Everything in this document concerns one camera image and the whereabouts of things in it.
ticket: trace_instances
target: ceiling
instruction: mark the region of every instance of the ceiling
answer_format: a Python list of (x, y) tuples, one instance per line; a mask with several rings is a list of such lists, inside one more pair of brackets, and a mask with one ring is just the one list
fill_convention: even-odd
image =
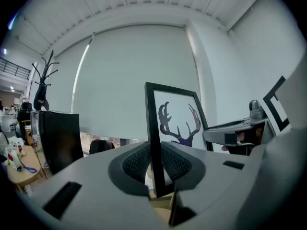
[(2, 79), (0, 80), (0, 90), (12, 92), (11, 86), (14, 88), (15, 93), (23, 93), (23, 91), (25, 90), (25, 87), (20, 84), (5, 81)]
[(210, 16), (230, 29), (255, 0), (29, 0), (19, 11), (10, 36), (44, 55), (71, 28), (101, 13), (134, 4), (166, 4)]

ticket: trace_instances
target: desk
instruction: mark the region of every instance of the desk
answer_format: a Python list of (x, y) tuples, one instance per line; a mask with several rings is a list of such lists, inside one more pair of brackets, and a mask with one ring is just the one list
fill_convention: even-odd
[(115, 157), (139, 145), (130, 144), (78, 159), (38, 185), (31, 199), (43, 207), (67, 182), (77, 182), (82, 187), (61, 216), (61, 222), (70, 228), (115, 230), (125, 227), (128, 221), (129, 229), (167, 229), (148, 197), (124, 193), (108, 175), (109, 164)]
[(22, 192), (22, 187), (28, 185), (38, 179), (40, 176), (40, 164), (39, 161), (33, 151), (33, 148), (30, 146), (23, 146), (23, 150), (26, 155), (23, 156), (20, 160), (23, 162), (25, 166), (32, 167), (37, 169), (37, 172), (30, 173), (28, 170), (22, 168), (20, 172), (14, 170), (12, 166), (8, 165), (8, 177), (12, 183), (14, 183), (17, 188)]

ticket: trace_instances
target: antler illustration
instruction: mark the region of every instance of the antler illustration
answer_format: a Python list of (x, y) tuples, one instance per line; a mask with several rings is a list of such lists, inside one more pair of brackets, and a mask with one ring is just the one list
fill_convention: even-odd
[(167, 135), (167, 136), (173, 136), (173, 137), (177, 138), (178, 140), (182, 139), (178, 126), (177, 126), (178, 135), (169, 130), (168, 122), (171, 120), (172, 117), (169, 117), (169, 118), (167, 117), (168, 116), (168, 113), (167, 113), (167, 104), (168, 103), (169, 102), (165, 102), (164, 105), (161, 105), (160, 108), (159, 108), (159, 112), (158, 112), (160, 123), (161, 123), (160, 124), (161, 133), (164, 134), (164, 135)]
[(189, 104), (189, 106), (190, 106), (189, 109), (192, 112), (193, 117), (194, 117), (194, 121), (195, 121), (195, 124), (196, 124), (196, 129), (193, 132), (191, 132), (190, 127), (189, 127), (187, 122), (186, 122), (186, 124), (187, 124), (188, 129), (189, 129), (189, 138), (188, 139), (190, 139), (190, 138), (193, 139), (193, 136), (195, 134), (197, 134), (200, 131), (200, 129), (201, 129), (201, 122), (200, 122), (200, 119), (198, 118), (198, 114), (195, 111), (195, 109), (190, 104)]
[(160, 123), (161, 123), (160, 124), (160, 131), (161, 131), (161, 133), (164, 134), (164, 135), (167, 135), (167, 136), (173, 136), (173, 137), (175, 137), (175, 138), (177, 138), (179, 140), (179, 142), (172, 140), (173, 142), (176, 142), (176, 143), (179, 143), (179, 144), (182, 144), (182, 145), (186, 145), (186, 146), (192, 147), (193, 137), (201, 129), (201, 122), (200, 122), (200, 120), (198, 118), (197, 112), (189, 104), (189, 109), (190, 109), (190, 111), (193, 114), (194, 121), (195, 121), (195, 124), (196, 124), (196, 129), (193, 132), (191, 132), (190, 127), (189, 127), (188, 123), (186, 122), (186, 124), (188, 126), (188, 129), (189, 129), (189, 137), (187, 139), (184, 139), (184, 138), (181, 137), (181, 134), (180, 134), (178, 126), (177, 126), (178, 134), (173, 133), (173, 132), (171, 132), (169, 130), (168, 122), (171, 120), (172, 117), (167, 117), (168, 116), (168, 113), (167, 113), (167, 104), (168, 103), (169, 102), (165, 102), (164, 105), (161, 105), (160, 108), (159, 108), (159, 112), (158, 112)]

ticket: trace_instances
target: computer monitor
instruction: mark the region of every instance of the computer monitor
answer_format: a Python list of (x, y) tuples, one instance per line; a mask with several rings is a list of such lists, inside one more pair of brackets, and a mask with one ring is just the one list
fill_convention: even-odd
[(79, 114), (40, 111), (38, 125), (44, 155), (52, 174), (83, 157)]

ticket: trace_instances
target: wooden table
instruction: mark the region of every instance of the wooden table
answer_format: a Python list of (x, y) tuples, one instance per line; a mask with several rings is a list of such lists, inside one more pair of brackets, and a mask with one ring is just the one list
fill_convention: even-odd
[(20, 160), (21, 162), (31, 168), (37, 169), (37, 172), (30, 173), (25, 168), (22, 168), (20, 172), (13, 169), (12, 166), (8, 165), (8, 177), (12, 183), (16, 185), (16, 187), (22, 192), (22, 187), (28, 185), (38, 179), (41, 178), (40, 171), (41, 167), (37, 156), (34, 153), (34, 150), (31, 146), (23, 146), (23, 150), (25, 151), (26, 155), (23, 156)]

